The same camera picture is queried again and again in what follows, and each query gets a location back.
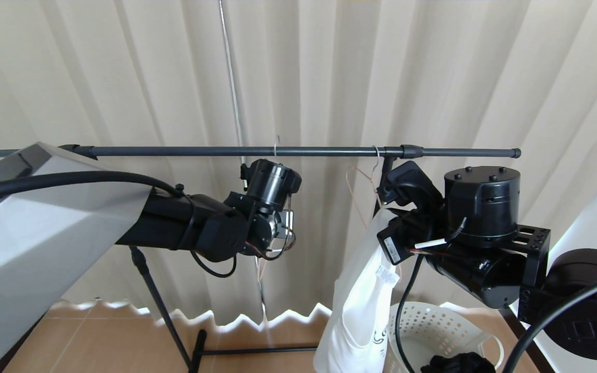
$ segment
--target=perforated basket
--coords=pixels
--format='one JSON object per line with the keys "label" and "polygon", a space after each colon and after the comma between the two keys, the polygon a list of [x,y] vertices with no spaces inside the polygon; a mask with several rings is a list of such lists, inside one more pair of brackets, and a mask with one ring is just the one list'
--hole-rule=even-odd
{"label": "perforated basket", "polygon": [[[397,306],[391,306],[388,322],[389,351],[386,354],[384,373],[408,372],[395,343]],[[490,337],[499,345],[499,361],[494,367],[499,368],[504,360],[504,347],[499,338],[481,331],[450,309],[422,302],[405,302],[403,307],[400,341],[414,371],[421,371],[421,367],[428,365],[434,355],[450,358],[461,353],[476,352],[484,357],[483,342]]]}

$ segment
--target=beige curtain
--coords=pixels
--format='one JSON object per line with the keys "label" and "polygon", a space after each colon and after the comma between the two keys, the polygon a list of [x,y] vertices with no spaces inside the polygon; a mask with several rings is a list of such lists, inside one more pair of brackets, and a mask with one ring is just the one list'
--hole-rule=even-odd
{"label": "beige curtain", "polygon": [[[597,191],[595,1],[225,0],[222,14],[238,116],[218,1],[0,2],[0,149],[272,146],[276,136],[282,146],[520,147],[516,160],[418,163],[440,189],[453,168],[517,168],[521,222],[551,227],[552,243]],[[279,160],[304,180],[293,201],[298,244],[268,264],[261,288],[253,258],[217,279],[187,252],[145,250],[171,309],[212,309],[223,324],[241,313],[261,321],[261,294],[268,318],[330,305],[363,229],[345,170],[370,173],[376,160]],[[239,158],[102,161],[220,200],[241,191]],[[350,176],[370,217],[371,186]],[[414,295],[476,304],[428,267]],[[126,248],[66,294],[95,296],[154,309]]]}

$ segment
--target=tile floor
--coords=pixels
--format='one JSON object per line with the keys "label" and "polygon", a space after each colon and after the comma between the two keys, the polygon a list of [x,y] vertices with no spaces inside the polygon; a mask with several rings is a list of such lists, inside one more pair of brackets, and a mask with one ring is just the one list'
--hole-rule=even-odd
{"label": "tile floor", "polygon": [[[510,351],[517,341],[498,312],[476,309],[464,316],[488,333],[497,335]],[[208,314],[189,321],[181,314],[173,318],[189,352],[192,352],[197,332],[208,334],[206,349],[241,349],[275,346],[316,345],[328,321],[324,312],[316,310],[306,320],[287,317],[259,330],[245,320],[236,327],[218,327]],[[485,345],[486,354],[495,361],[495,342]],[[201,373],[258,373],[261,371],[313,371],[313,352],[284,352],[232,356],[206,356]],[[68,373],[68,372],[182,372],[186,367],[173,340],[162,322],[140,313],[125,303],[109,304],[98,300],[91,305],[58,302],[40,321],[27,341],[7,366],[6,373]],[[517,373],[536,373],[526,354]]]}

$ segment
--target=black cloth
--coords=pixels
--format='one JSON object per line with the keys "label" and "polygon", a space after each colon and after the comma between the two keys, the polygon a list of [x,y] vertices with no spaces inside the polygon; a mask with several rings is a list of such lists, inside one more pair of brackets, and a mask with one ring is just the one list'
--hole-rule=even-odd
{"label": "black cloth", "polygon": [[469,352],[452,358],[434,355],[430,365],[421,368],[421,373],[495,373],[495,369],[487,359]]}

